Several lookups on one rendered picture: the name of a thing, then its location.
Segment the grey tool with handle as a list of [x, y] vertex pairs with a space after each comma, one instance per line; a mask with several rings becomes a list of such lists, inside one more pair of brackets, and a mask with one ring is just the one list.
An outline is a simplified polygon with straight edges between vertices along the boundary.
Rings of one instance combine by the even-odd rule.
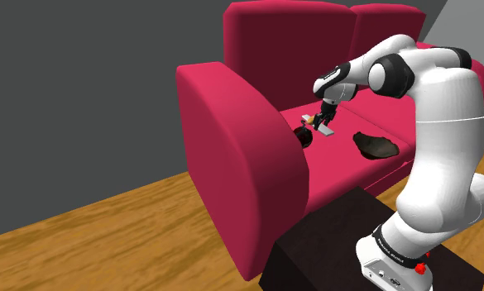
[[[314, 129], [314, 124], [313, 124], [314, 118], [313, 117], [311, 117], [310, 115], [303, 115], [302, 119], [304, 120], [304, 124], [306, 126], [309, 126], [312, 130]], [[324, 136], [331, 136], [334, 133], [333, 130], [329, 129], [323, 123], [319, 124], [317, 131], [320, 132], [321, 134], [323, 134]]]

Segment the dark round pot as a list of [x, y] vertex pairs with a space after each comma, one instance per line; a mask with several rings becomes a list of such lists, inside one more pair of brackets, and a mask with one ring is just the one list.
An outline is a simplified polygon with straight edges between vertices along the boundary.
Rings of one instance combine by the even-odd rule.
[[300, 141], [301, 147], [307, 148], [311, 145], [313, 141], [313, 134], [310, 129], [305, 126], [300, 126], [294, 129], [294, 134], [296, 135], [297, 139]]

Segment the dark brown shallow bowl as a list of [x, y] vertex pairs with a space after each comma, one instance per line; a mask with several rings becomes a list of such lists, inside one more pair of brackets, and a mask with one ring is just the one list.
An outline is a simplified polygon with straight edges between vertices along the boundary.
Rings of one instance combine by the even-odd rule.
[[400, 153], [398, 145], [384, 136], [369, 136], [357, 132], [352, 137], [361, 155], [368, 160], [382, 160]]

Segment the red sofa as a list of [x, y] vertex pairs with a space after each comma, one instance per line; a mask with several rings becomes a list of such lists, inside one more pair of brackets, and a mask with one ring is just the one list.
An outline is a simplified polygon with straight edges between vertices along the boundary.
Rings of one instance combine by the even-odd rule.
[[[232, 3], [223, 15], [224, 59], [175, 72], [188, 171], [244, 279], [260, 274], [276, 239], [353, 188], [373, 194], [410, 176], [415, 103], [366, 85], [337, 105], [324, 136], [304, 124], [322, 100], [314, 81], [398, 34], [419, 42], [425, 15], [404, 4], [345, 7], [320, 1]], [[484, 65], [472, 60], [484, 98]], [[294, 129], [313, 141], [302, 148]], [[357, 132], [384, 136], [400, 153], [361, 155]]]

